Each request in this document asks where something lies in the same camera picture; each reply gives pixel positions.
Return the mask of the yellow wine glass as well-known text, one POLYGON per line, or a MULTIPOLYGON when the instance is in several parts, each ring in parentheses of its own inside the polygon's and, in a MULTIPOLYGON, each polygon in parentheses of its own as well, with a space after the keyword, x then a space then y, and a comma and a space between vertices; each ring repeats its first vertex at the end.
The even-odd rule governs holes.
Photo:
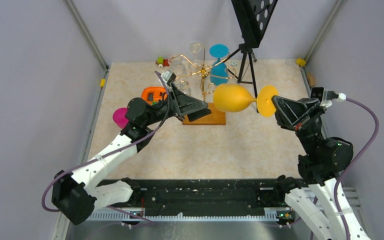
POLYGON ((224 83, 216 87, 213 92, 213 104, 221 112, 237 113, 245 110, 252 103, 256 103, 259 114, 270 117, 276 108, 272 97, 278 95, 278 90, 272 85, 266 85, 253 97, 243 86, 224 83))

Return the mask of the pink wine glass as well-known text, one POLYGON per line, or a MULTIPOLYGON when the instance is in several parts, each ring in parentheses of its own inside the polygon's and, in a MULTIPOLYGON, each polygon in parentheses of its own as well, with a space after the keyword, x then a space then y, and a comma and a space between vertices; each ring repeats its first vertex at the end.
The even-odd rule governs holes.
POLYGON ((114 123, 120 128, 123 129, 129 123, 129 120, 126 118, 126 113, 128 111, 127 107, 121 107, 114 111, 112 119, 114 123))

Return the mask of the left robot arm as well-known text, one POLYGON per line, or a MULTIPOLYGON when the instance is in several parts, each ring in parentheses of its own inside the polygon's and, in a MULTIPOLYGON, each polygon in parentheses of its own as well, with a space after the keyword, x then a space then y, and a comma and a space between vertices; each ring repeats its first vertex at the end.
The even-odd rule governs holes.
POLYGON ((156 133, 150 125, 162 125, 171 117, 195 121, 210 113, 206 102, 175 86, 166 90, 165 99, 155 104, 149 104, 141 97, 133 98, 125 114, 128 122, 110 144, 89 161, 55 175, 50 186, 51 202, 74 225, 85 222, 93 211, 113 204, 136 206, 141 194, 133 180, 118 180, 107 185, 100 185, 100 182, 124 160, 149 144, 156 133))

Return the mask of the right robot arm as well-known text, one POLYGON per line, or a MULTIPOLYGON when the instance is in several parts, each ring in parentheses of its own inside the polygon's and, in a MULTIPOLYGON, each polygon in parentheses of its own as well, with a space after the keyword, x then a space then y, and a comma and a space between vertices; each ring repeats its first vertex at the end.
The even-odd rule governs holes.
POLYGON ((310 200, 293 177, 280 176, 273 200, 279 206, 291 207, 319 240, 368 240, 345 196, 339 174, 351 165, 353 145, 339 137, 322 135, 321 116, 327 107, 317 98, 291 100, 273 96, 278 125, 293 131, 305 155, 298 156, 298 172, 315 199, 310 200))

